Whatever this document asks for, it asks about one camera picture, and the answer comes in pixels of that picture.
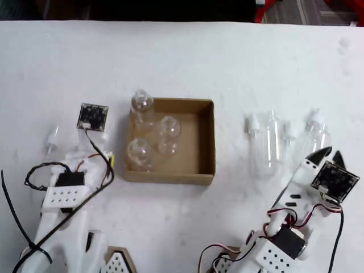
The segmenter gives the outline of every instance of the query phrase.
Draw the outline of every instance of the robotic arm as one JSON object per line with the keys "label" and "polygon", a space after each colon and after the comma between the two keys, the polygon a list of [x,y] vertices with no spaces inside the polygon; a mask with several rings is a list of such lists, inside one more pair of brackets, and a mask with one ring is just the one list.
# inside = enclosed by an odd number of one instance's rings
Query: robotic arm
{"label": "robotic arm", "polygon": [[[108,158],[111,153],[104,151]],[[76,151],[62,161],[75,172],[64,172],[61,166],[52,167],[52,176],[42,204],[42,217],[36,233],[39,242],[50,230],[92,192],[100,187],[106,177],[107,165],[99,154]],[[105,236],[90,227],[91,204],[86,204],[61,229],[43,245],[51,257],[62,253],[69,273],[99,272],[105,264],[107,245]],[[21,272],[45,272],[49,266],[47,257],[35,252],[24,263]]]}
{"label": "robotic arm", "polygon": [[217,258],[213,265],[215,272],[296,272],[297,260],[307,259],[320,235],[321,221],[331,213],[342,216],[337,246],[344,220],[340,203],[359,177],[346,170],[339,151],[332,162],[324,161],[331,151],[331,147],[318,150],[301,162],[268,211],[270,222],[247,240],[240,248],[237,259],[230,261],[229,255]]}

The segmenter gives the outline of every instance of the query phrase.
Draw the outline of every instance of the white 3d-printed part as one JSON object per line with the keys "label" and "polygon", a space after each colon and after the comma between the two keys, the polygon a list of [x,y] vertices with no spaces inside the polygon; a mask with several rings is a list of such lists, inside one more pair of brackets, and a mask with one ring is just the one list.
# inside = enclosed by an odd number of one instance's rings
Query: white 3d-printed part
{"label": "white 3d-printed part", "polygon": [[86,186],[48,187],[43,209],[74,208],[89,195]]}
{"label": "white 3d-printed part", "polygon": [[260,239],[251,256],[269,273],[293,273],[296,262],[272,242]]}
{"label": "white 3d-printed part", "polygon": [[101,273],[131,273],[126,266],[123,256],[120,253],[114,253],[111,256],[109,262],[104,268],[101,269]]}
{"label": "white 3d-printed part", "polygon": [[230,266],[233,264],[232,261],[227,260],[225,258],[231,259],[230,256],[227,254],[221,255],[221,259],[218,260],[218,262],[216,264],[217,272],[226,273],[229,270]]}

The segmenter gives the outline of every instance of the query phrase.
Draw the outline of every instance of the glass vial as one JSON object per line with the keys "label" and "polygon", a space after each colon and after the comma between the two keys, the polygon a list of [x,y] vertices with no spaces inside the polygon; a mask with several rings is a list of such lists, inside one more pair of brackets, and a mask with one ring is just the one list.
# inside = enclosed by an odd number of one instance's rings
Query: glass vial
{"label": "glass vial", "polygon": [[132,171],[152,170],[152,147],[144,138],[135,138],[127,146]]}
{"label": "glass vial", "polygon": [[158,151],[161,154],[177,153],[177,141],[181,133],[178,120],[170,115],[164,117],[158,124]]}
{"label": "glass vial", "polygon": [[131,99],[131,112],[135,128],[139,131],[150,131],[154,125],[154,99],[143,89],[135,92]]}

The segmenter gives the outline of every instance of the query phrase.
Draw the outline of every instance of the plastic bottle cap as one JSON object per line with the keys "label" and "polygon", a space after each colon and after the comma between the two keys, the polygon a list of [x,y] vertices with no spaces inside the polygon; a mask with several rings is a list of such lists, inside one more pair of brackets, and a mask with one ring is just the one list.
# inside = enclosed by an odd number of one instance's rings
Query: plastic bottle cap
{"label": "plastic bottle cap", "polygon": [[258,116],[252,114],[249,116],[249,133],[260,130],[260,124],[258,121]]}
{"label": "plastic bottle cap", "polygon": [[284,133],[286,134],[286,138],[295,139],[298,136],[297,127],[291,121],[288,121],[284,125]]}
{"label": "plastic bottle cap", "polygon": [[308,122],[317,122],[318,124],[325,124],[325,118],[322,115],[320,110],[317,110],[313,113],[313,115],[311,116],[311,118],[309,119]]}

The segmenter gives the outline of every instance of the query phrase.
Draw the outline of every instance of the wire bundle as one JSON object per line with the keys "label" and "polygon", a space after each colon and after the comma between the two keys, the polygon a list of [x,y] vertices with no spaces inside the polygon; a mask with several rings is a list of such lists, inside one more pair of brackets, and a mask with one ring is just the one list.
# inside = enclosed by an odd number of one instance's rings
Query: wire bundle
{"label": "wire bundle", "polygon": [[[94,196],[96,196],[97,194],[99,194],[101,191],[103,191],[107,186],[109,186],[113,181],[114,181],[114,178],[115,178],[115,173],[114,173],[114,169],[112,168],[109,160],[107,159],[107,157],[100,151],[100,149],[95,145],[95,143],[90,139],[88,133],[87,133],[87,129],[85,129],[85,134],[87,136],[87,138],[89,139],[92,147],[97,151],[98,155],[100,155],[103,160],[105,161],[105,163],[107,164],[107,168],[108,170],[110,170],[110,174],[111,174],[111,178],[110,180],[105,183],[105,184],[102,184],[100,186],[100,188],[98,188],[96,191],[94,191],[93,193],[91,193],[91,195],[89,195],[80,205],[78,205],[77,207],[75,207],[72,212],[70,212],[58,225],[56,225],[47,235],[45,235],[37,244],[34,244],[29,236],[26,234],[26,232],[24,231],[23,227],[21,226],[20,222],[19,222],[19,219],[18,217],[16,216],[16,213],[15,213],[15,210],[14,210],[14,207],[11,203],[11,200],[9,198],[9,194],[7,192],[7,189],[6,189],[6,186],[5,186],[5,181],[4,181],[4,178],[3,178],[3,171],[1,171],[1,178],[2,178],[2,188],[4,190],[4,193],[5,193],[5,196],[6,196],[6,199],[7,199],[7,202],[9,204],[9,207],[10,207],[10,210],[13,214],[13,217],[14,217],[14,220],[16,222],[16,224],[18,225],[19,229],[21,230],[21,232],[23,233],[24,237],[26,238],[26,240],[28,241],[29,243],[29,247],[30,247],[30,251],[26,254],[24,254],[24,256],[21,257],[21,259],[19,260],[19,262],[15,265],[14,269],[13,269],[13,273],[16,273],[18,272],[18,270],[20,269],[20,267],[22,266],[22,264],[32,255],[34,254],[34,252],[36,252],[37,250],[41,251],[42,253],[44,253],[44,255],[47,256],[48,260],[50,263],[52,263],[52,259],[51,257],[49,256],[49,254],[42,250],[41,249],[41,246],[55,233],[57,232],[66,222],[68,222],[84,205],[86,205],[86,203],[88,203]],[[31,176],[31,174],[38,168],[41,168],[41,167],[45,167],[45,166],[51,166],[51,165],[61,165],[63,166],[65,169],[66,169],[66,172],[71,172],[71,169],[61,163],[61,162],[49,162],[49,163],[42,163],[38,166],[35,166],[33,167],[27,177],[26,177],[26,181],[24,182],[25,185],[31,187],[32,189],[36,189],[36,190],[39,190],[39,191],[46,191],[47,190],[47,187],[45,186],[40,186],[40,187],[37,187],[35,185],[33,185],[32,183],[30,183],[29,181],[29,178]]]}

